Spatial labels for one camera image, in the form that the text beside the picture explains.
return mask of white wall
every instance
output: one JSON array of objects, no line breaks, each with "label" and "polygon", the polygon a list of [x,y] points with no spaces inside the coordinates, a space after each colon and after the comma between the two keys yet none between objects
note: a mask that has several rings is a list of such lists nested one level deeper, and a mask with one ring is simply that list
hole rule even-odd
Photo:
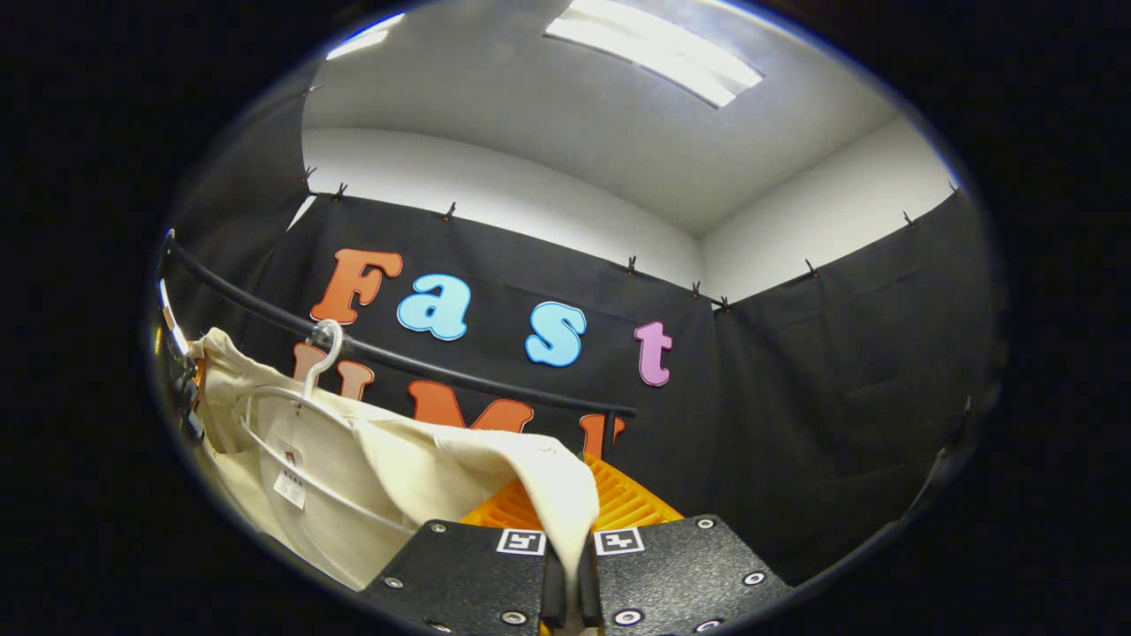
[{"label": "white wall", "polygon": [[690,287],[699,243],[653,214],[572,177],[448,139],[371,129],[303,130],[314,192],[337,191],[506,227]]},{"label": "white wall", "polygon": [[958,181],[903,118],[761,197],[700,241],[701,291],[736,301],[851,253],[942,203]]}]

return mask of black clothing rail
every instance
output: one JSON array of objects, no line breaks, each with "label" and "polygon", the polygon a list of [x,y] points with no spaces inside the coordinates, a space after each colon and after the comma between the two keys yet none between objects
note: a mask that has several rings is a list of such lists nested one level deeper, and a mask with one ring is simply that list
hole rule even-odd
[{"label": "black clothing rail", "polygon": [[[192,257],[185,249],[176,242],[173,232],[170,231],[165,237],[164,246],[162,247],[162,260],[158,265],[158,277],[163,277],[161,268],[164,267],[166,256],[175,257],[185,269],[193,274],[201,283],[208,285],[217,293],[219,293],[224,299],[236,304],[288,332],[297,334],[300,336],[311,337],[314,333],[314,323],[295,316],[288,311],[279,309],[274,304],[266,302],[254,295],[236,287],[235,285],[228,283],[224,278],[217,276],[210,272],[207,267],[201,265],[196,258]],[[633,418],[637,414],[637,410],[631,406],[622,406],[619,404],[605,404],[602,402],[592,402],[588,399],[580,399],[576,397],[570,397],[567,395],[560,395],[556,393],[549,393],[544,390],[537,390],[533,388],[526,388],[515,385],[509,385],[506,383],[498,383],[494,380],[489,380],[486,378],[481,378],[478,376],[472,376],[460,371],[455,371],[452,369],[446,369],[443,367],[438,367],[435,364],[429,364],[428,362],[421,362],[412,358],[406,358],[398,353],[391,351],[386,351],[383,349],[356,341],[348,335],[344,336],[342,341],[342,353],[354,358],[361,358],[368,361],[378,362],[386,367],[391,367],[400,371],[408,373],[414,373],[417,376],[423,376],[426,378],[433,378],[438,380],[444,380],[447,383],[454,384],[459,387],[469,388],[474,390],[480,390],[492,395],[502,395],[512,398],[525,399],[527,402],[533,402],[535,404],[543,404],[546,406],[560,406],[563,409],[577,409],[581,411],[588,411],[590,413],[604,413],[605,422],[604,430],[602,431],[602,458],[608,459],[612,456],[613,449],[613,432],[615,418],[618,415],[623,415],[628,418]]]}]

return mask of price tag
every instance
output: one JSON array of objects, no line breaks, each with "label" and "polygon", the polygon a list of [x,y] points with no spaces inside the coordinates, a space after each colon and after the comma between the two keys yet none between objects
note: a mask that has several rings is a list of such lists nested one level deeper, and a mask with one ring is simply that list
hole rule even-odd
[{"label": "price tag", "polygon": [[[299,453],[299,449],[282,440],[279,440],[279,446],[287,464],[301,469],[302,455]],[[287,469],[279,471],[279,476],[275,479],[275,492],[282,495],[284,499],[294,504],[300,510],[307,502],[307,484],[299,475]]]}]

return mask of white ceiling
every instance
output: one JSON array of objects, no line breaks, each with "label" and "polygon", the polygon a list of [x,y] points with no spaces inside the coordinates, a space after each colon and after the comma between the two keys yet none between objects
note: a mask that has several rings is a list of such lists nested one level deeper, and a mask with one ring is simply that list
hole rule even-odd
[{"label": "white ceiling", "polygon": [[542,36],[569,0],[444,0],[325,63],[304,128],[416,132],[515,155],[700,238],[772,187],[891,121],[837,61],[731,9],[628,2],[765,76],[720,110],[610,55]]}]

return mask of white plastic hanger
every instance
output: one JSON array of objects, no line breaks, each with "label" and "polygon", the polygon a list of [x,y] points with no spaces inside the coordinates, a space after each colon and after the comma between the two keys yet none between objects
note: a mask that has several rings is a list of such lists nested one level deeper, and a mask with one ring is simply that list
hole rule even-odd
[{"label": "white plastic hanger", "polygon": [[342,419],[339,415],[331,413],[326,409],[319,406],[318,403],[313,401],[314,385],[318,384],[319,373],[321,373],[326,369],[329,369],[337,360],[338,353],[340,353],[342,351],[342,341],[344,337],[344,334],[342,332],[342,325],[339,325],[335,320],[322,320],[314,327],[314,329],[316,333],[318,332],[329,333],[334,340],[333,344],[330,345],[329,354],[325,359],[320,360],[317,364],[311,367],[310,371],[307,372],[307,378],[302,386],[302,394],[297,394],[293,390],[276,386],[259,386],[251,389],[244,396],[247,397],[247,405],[242,416],[240,418],[241,424],[243,426],[243,430],[247,431],[249,436],[251,436],[251,439],[253,439],[256,444],[258,444],[259,447],[264,449],[265,453],[267,453],[268,455],[271,456],[271,458],[278,462],[280,466],[285,467],[287,471],[295,474],[297,478],[308,483],[311,488],[319,490],[327,497],[334,499],[335,501],[342,504],[343,506],[346,506],[347,508],[351,508],[352,510],[356,512],[357,514],[366,518],[385,524],[394,530],[399,530],[406,534],[414,534],[415,533],[414,530],[405,527],[399,523],[387,519],[381,515],[373,513],[372,510],[359,506],[357,504],[351,501],[349,499],[336,492],[333,488],[312,478],[305,471],[294,466],[293,464],[287,462],[283,457],[283,455],[280,455],[277,450],[271,448],[266,441],[264,441],[258,435],[256,435],[254,431],[251,430],[251,406],[252,403],[254,402],[254,398],[262,395],[277,395],[280,397],[290,398],[293,403],[295,403],[297,407],[309,409],[310,411],[313,411],[316,414],[321,415],[322,418],[326,418],[327,420],[338,424],[339,427],[344,428],[351,433],[353,432],[353,424]]}]

